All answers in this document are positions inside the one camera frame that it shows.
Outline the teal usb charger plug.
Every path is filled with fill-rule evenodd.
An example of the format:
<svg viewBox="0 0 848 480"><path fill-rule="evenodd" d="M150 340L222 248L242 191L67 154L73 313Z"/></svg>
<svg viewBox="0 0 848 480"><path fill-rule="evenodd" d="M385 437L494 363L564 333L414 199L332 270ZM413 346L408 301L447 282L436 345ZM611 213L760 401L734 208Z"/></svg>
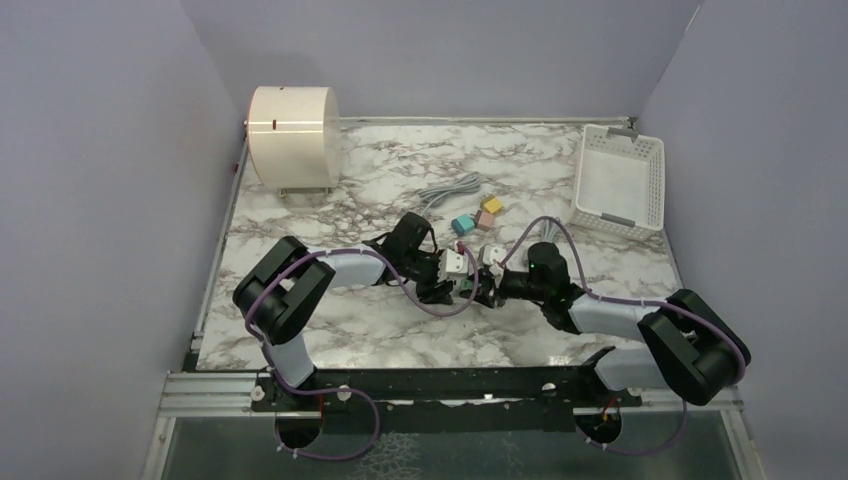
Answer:
<svg viewBox="0 0 848 480"><path fill-rule="evenodd" d="M468 214L460 215L451 221L451 228L457 236L462 237L476 228L475 220Z"/></svg>

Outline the pink usb charger plug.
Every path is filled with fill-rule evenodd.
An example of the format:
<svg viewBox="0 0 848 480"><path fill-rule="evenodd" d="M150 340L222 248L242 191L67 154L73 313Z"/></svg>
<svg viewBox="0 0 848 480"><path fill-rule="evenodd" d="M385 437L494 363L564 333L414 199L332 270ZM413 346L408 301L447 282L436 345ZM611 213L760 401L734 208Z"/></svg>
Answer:
<svg viewBox="0 0 848 480"><path fill-rule="evenodd" d="M491 230L494 222L495 215L485 210L478 210L474 216L475 228L482 231Z"/></svg>

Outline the yellow usb charger plug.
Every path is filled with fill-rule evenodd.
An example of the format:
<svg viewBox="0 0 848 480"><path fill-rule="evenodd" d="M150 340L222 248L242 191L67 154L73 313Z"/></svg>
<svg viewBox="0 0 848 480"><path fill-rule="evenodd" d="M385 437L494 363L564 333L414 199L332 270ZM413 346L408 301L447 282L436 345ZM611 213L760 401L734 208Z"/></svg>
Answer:
<svg viewBox="0 0 848 480"><path fill-rule="evenodd" d="M497 215L503 209L502 202L495 196L487 196L480 202L480 209L490 215Z"/></svg>

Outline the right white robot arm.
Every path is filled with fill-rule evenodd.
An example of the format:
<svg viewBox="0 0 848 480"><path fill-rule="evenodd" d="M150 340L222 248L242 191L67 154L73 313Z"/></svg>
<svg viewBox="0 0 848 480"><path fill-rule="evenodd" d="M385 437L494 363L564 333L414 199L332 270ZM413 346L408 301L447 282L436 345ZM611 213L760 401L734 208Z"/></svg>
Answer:
<svg viewBox="0 0 848 480"><path fill-rule="evenodd" d="M660 299L603 297L571 282L567 261L550 242L529 248L525 271L507 268L506 256L500 247L481 248L478 303L499 308L512 299L529 301L558 331L642 343L640 349L614 348L589 361L591 371L576 383L589 406L600 407L630 388L668 388L703 406L737 383L751 363L745 343L690 289Z"/></svg>

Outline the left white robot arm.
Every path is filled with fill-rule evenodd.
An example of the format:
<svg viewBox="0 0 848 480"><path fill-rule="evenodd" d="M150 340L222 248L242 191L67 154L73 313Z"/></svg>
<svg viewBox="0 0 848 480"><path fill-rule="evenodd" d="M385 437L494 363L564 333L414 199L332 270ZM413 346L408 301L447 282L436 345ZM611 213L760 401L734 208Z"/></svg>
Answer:
<svg viewBox="0 0 848 480"><path fill-rule="evenodd" d="M248 333L279 380L276 396L298 411L313 401L315 372L303 330L324 294L335 288L414 283L420 305L451 305L454 282L440 272L445 253L421 248L434 229L408 212L395 227L359 245L337 249L308 247L285 236L262 257L232 293Z"/></svg>

